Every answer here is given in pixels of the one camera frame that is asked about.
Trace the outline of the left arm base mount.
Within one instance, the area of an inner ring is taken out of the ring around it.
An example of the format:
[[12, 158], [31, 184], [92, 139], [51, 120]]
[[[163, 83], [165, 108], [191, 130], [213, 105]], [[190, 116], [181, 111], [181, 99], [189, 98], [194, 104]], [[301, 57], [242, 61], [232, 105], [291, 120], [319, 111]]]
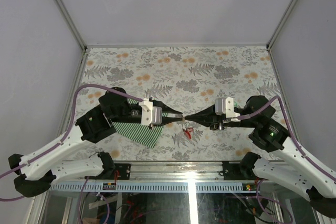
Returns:
[[116, 163], [114, 174], [115, 180], [129, 180], [131, 175], [131, 164]]

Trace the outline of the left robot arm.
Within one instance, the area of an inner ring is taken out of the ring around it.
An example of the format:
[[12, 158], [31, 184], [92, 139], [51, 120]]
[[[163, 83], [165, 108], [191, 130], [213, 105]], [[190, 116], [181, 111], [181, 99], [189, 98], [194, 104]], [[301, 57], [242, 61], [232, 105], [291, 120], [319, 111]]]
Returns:
[[138, 99], [123, 88], [107, 88], [99, 104], [70, 124], [65, 133], [28, 154], [9, 157], [17, 177], [14, 186], [22, 196], [35, 197], [56, 183], [77, 178], [109, 179], [116, 165], [107, 152], [98, 152], [81, 161], [68, 161], [69, 155], [93, 147], [117, 132], [115, 123], [139, 124], [146, 129], [182, 120], [182, 113], [154, 98]]

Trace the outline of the red keyring fob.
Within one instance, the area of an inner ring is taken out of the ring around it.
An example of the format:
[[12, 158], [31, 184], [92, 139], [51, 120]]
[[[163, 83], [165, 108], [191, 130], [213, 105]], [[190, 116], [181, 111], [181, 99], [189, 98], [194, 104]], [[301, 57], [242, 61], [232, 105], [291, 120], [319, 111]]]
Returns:
[[194, 132], [194, 129], [192, 127], [184, 128], [182, 129], [182, 131], [188, 140], [192, 139], [192, 133]]

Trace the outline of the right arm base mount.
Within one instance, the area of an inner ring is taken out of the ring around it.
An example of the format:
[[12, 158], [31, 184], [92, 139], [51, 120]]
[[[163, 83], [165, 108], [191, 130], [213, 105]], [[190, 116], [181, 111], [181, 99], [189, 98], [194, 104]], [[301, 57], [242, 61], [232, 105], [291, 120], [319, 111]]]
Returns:
[[248, 180], [240, 170], [238, 162], [222, 161], [222, 170], [219, 171], [219, 176], [224, 180]]

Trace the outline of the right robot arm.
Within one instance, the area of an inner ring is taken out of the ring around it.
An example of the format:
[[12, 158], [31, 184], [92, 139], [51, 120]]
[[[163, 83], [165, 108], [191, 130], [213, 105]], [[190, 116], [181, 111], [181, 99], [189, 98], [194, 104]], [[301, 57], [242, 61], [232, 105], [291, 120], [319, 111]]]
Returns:
[[239, 164], [245, 179], [254, 176], [275, 182], [304, 198], [310, 206], [326, 217], [335, 218], [335, 171], [318, 160], [295, 138], [289, 125], [282, 126], [272, 116], [275, 96], [250, 97], [243, 108], [234, 106], [231, 97], [217, 98], [215, 104], [201, 112], [186, 116], [211, 130], [225, 127], [251, 128], [249, 139], [261, 150], [280, 158], [293, 171], [271, 164], [260, 155], [248, 152]]

